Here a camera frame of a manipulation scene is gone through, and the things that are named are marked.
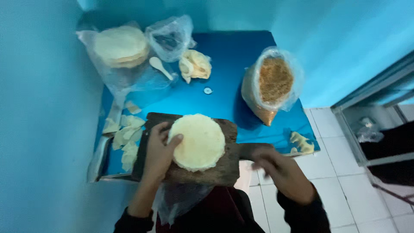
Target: dark sleeve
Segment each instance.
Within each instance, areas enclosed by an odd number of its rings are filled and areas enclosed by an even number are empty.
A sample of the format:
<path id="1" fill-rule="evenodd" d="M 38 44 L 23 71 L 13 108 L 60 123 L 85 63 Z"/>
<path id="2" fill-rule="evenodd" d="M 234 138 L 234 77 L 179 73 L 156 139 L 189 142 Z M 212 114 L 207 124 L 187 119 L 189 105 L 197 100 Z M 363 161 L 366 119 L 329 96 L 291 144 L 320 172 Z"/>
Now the dark sleeve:
<path id="1" fill-rule="evenodd" d="M 323 209 L 322 201 L 315 189 L 315 199 L 309 205 L 300 205 L 281 192 L 277 193 L 277 202 L 285 209 L 285 221 L 290 225 L 291 233 L 330 233 L 329 221 Z"/>
<path id="2" fill-rule="evenodd" d="M 128 214 L 127 208 L 121 218 L 115 223 L 114 233 L 140 233 L 151 231 L 154 225 L 152 221 L 152 214 L 149 214 L 146 218 L 137 218 Z"/>

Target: wooden cutting board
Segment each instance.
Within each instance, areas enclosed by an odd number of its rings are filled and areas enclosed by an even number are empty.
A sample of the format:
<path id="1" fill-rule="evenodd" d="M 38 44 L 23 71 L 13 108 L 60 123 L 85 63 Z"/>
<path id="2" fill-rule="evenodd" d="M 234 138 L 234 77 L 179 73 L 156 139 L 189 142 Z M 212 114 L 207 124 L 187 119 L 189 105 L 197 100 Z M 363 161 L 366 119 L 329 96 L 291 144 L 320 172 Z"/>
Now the wooden cutting board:
<path id="1" fill-rule="evenodd" d="M 140 181 L 145 164 L 145 156 L 147 154 L 147 143 L 152 127 L 155 125 L 168 121 L 174 122 L 182 115 L 164 114 L 150 112 L 147 115 L 147 122 L 145 123 L 145 130 L 142 134 L 140 146 L 138 149 L 137 160 L 132 169 L 132 179 Z M 164 182 L 169 183 L 200 183 L 212 184 L 218 186 L 233 186 L 239 178 L 240 159 L 251 160 L 251 152 L 258 146 L 271 146 L 267 143 L 242 143 L 236 144 L 237 126 L 229 120 L 214 119 L 221 130 L 223 131 L 226 148 L 224 155 L 219 159 L 217 165 L 203 172 L 189 172 L 180 168 L 174 162 L 171 163 L 170 168 L 166 173 Z"/>

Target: plastic bag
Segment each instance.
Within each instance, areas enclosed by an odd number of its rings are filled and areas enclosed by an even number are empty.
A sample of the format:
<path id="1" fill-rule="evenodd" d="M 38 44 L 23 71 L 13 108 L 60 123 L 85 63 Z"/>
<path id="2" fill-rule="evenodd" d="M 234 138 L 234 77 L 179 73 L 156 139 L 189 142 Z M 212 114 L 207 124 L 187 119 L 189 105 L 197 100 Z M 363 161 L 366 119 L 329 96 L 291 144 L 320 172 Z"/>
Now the plastic bag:
<path id="1" fill-rule="evenodd" d="M 162 184 L 152 208 L 157 210 L 161 225 L 174 224 L 175 218 L 187 213 L 213 190 L 207 184 Z"/>
<path id="2" fill-rule="evenodd" d="M 127 23 L 126 26 L 139 29 L 136 22 Z M 166 90 L 178 79 L 178 74 L 173 73 L 169 64 L 163 63 L 163 66 L 173 76 L 173 80 L 169 80 L 161 71 L 153 68 L 149 64 L 148 58 L 156 56 L 150 49 L 145 60 L 140 57 L 141 60 L 137 63 L 131 64 L 129 62 L 125 65 L 126 67 L 117 68 L 117 66 L 109 65 L 108 61 L 104 62 L 94 50 L 96 37 L 99 32 L 84 30 L 78 31 L 76 34 L 79 40 L 85 45 L 89 58 L 100 74 L 102 81 L 114 96 L 116 104 L 121 108 L 123 108 L 125 99 L 130 92 L 135 92 L 143 98 L 148 98 L 143 105 L 140 105 L 134 100 L 135 104 L 143 108 L 163 98 L 167 94 Z"/>
<path id="3" fill-rule="evenodd" d="M 361 118 L 359 124 L 363 125 L 356 133 L 360 143 L 380 142 L 384 138 L 384 134 L 380 132 L 379 126 L 370 117 Z"/>
<path id="4" fill-rule="evenodd" d="M 191 37 L 193 22 L 190 16 L 170 17 L 145 29 L 145 36 L 152 49 L 165 62 L 175 62 L 189 48 L 195 46 Z"/>
<path id="5" fill-rule="evenodd" d="M 259 77 L 263 60 L 266 58 L 281 58 L 286 62 L 293 75 L 293 84 L 289 93 L 275 102 L 265 102 L 261 98 Z M 265 125 L 270 126 L 278 110 L 289 111 L 302 92 L 305 77 L 302 67 L 288 51 L 279 50 L 276 46 L 263 50 L 257 61 L 247 69 L 241 88 L 241 95 L 249 108 Z"/>

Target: person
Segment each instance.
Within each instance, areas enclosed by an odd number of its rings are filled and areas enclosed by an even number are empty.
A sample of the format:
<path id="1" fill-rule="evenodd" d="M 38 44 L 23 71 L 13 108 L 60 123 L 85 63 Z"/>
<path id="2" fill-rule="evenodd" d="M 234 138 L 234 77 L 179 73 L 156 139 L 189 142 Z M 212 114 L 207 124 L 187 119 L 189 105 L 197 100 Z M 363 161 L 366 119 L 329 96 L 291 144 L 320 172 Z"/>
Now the person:
<path id="1" fill-rule="evenodd" d="M 169 123 L 153 127 L 147 144 L 147 156 L 140 188 L 130 205 L 115 224 L 114 233 L 151 231 L 152 204 L 165 177 L 173 152 L 183 139 L 176 135 L 169 144 Z M 277 201 L 285 209 L 285 221 L 292 233 L 330 232 L 329 221 L 313 184 L 305 177 L 295 160 L 280 155 L 275 149 L 259 148 L 252 154 L 253 169 L 263 168 L 278 190 Z M 190 211 L 175 219 L 173 225 L 161 226 L 156 232 L 264 232 L 255 222 L 250 201 L 245 192 L 234 187 L 214 189 Z"/>

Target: bag of brown granules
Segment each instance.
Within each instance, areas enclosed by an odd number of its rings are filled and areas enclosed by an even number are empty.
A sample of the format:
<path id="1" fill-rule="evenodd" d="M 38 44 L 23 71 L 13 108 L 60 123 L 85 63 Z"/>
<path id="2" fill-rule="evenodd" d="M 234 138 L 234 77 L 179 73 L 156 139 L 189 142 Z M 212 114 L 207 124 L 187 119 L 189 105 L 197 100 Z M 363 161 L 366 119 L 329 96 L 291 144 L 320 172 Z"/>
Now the bag of brown granules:
<path id="1" fill-rule="evenodd" d="M 265 125 L 289 111 L 302 92 L 303 70 L 289 52 L 268 47 L 244 75 L 241 96 Z"/>

